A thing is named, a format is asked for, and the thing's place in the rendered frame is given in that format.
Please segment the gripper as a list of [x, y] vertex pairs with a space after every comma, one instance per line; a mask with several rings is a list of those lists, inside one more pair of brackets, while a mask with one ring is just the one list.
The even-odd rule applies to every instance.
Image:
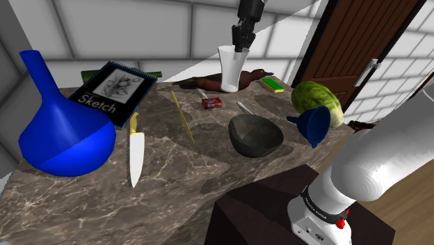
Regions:
[[249, 49], [252, 45], [256, 37], [253, 26], [260, 21], [264, 6], [264, 0], [240, 0], [237, 12], [239, 22], [232, 26], [235, 52], [242, 52], [242, 49]]

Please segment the white tall vase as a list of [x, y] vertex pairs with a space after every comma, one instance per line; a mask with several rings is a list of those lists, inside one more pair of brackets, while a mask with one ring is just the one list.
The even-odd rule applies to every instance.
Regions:
[[243, 48], [241, 52], [236, 52], [234, 45], [218, 47], [222, 75], [220, 89], [222, 91], [235, 93], [239, 90], [239, 77], [249, 52], [250, 50], [246, 48]]

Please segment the green and yellow sponge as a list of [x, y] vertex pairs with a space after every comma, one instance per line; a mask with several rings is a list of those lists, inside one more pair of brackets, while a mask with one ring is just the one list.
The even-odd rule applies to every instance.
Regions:
[[262, 83], [273, 93], [281, 93], [284, 91], [284, 87], [271, 78], [263, 78]]

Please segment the brown duck figure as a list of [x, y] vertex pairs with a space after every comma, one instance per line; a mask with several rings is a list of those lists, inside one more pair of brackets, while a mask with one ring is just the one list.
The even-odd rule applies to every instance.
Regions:
[[[252, 72], [243, 70], [239, 79], [239, 90], [249, 87], [252, 81], [262, 79], [267, 76], [274, 75], [273, 72], [266, 72], [263, 69], [256, 69]], [[220, 84], [222, 81], [222, 74], [210, 74], [204, 77], [191, 77], [181, 81], [173, 82], [173, 85], [178, 85], [183, 89], [202, 89], [206, 91], [222, 92]]]

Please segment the green cabbage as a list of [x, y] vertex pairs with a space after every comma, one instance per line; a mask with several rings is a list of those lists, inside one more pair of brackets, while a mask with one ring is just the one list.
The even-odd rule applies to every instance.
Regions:
[[318, 106], [326, 106], [330, 111], [330, 126], [339, 127], [344, 123], [344, 112], [337, 97], [322, 84], [305, 81], [298, 84], [291, 93], [293, 106], [299, 113], [304, 113]]

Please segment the brown wooden door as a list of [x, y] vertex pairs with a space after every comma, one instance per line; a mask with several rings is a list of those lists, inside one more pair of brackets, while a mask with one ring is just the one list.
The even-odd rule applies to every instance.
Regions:
[[347, 110], [427, 0], [328, 0], [292, 82], [326, 86]]

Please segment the thin yellow stick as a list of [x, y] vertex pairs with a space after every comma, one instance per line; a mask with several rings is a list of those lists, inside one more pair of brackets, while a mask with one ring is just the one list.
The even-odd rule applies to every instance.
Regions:
[[176, 98], [176, 95], [175, 95], [175, 93], [174, 93], [173, 90], [171, 91], [171, 95], [172, 95], [172, 98], [173, 98], [173, 100], [174, 100], [174, 102], [175, 102], [175, 104], [176, 104], [176, 106], [177, 106], [178, 111], [179, 111], [179, 117], [180, 117], [180, 119], [181, 119], [181, 121], [182, 121], [182, 123], [183, 123], [183, 125], [184, 125], [184, 128], [185, 128], [185, 130], [186, 130], [186, 132], [187, 132], [187, 134], [188, 134], [190, 140], [191, 140], [193, 143], [195, 143], [195, 140], [194, 140], [194, 138], [193, 138], [193, 134], [192, 134], [192, 132], [191, 132], [189, 126], [188, 126], [188, 123], [187, 123], [187, 121], [186, 121], [186, 119], [185, 119], [185, 117], [184, 117], [183, 111], [182, 111], [182, 109], [181, 109], [181, 107], [180, 107], [180, 105], [179, 105], [179, 102], [178, 102], [178, 100], [177, 100], [177, 98]]

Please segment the blue funnel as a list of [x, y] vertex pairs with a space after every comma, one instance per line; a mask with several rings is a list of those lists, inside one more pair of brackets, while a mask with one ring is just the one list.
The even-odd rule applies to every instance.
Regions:
[[287, 116], [287, 120], [295, 123], [298, 131], [315, 148], [326, 137], [330, 127], [330, 111], [326, 106], [307, 110], [298, 117]]

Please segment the black spiral sketch book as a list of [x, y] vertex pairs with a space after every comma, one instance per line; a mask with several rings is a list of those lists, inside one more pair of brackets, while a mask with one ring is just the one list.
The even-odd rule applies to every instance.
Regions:
[[69, 99], [104, 112], [123, 129], [156, 82], [150, 73], [109, 61]]

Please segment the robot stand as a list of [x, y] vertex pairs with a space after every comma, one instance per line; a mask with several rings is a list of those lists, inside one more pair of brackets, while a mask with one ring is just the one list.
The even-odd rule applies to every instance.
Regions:
[[[318, 173], [304, 164], [233, 189], [214, 204], [204, 245], [307, 245], [291, 230], [289, 201]], [[395, 229], [359, 203], [349, 207], [352, 245], [392, 245]]]

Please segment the blue round-bellied vase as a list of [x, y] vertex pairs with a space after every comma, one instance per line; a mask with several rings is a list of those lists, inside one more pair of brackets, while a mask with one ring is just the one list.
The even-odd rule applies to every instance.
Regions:
[[60, 177], [85, 175], [102, 166], [115, 144], [115, 128], [103, 112], [64, 97], [41, 53], [19, 53], [39, 90], [42, 104], [19, 136], [23, 158]]

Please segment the yellow-handled kitchen knife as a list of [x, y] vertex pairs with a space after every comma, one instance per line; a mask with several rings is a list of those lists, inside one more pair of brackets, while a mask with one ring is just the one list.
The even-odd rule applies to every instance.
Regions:
[[133, 188], [137, 185], [143, 169], [145, 151], [145, 135], [137, 131], [137, 116], [138, 113], [134, 112], [129, 127], [129, 175]]

